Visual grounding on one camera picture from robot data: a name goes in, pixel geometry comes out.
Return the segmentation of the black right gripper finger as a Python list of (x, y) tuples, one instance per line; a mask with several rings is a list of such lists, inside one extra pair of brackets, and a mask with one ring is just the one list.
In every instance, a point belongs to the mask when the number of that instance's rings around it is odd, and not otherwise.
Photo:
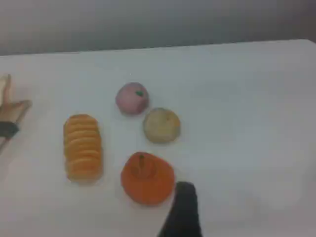
[(158, 234), (159, 237), (200, 237), (198, 197), (190, 182), (177, 182), (172, 207)]

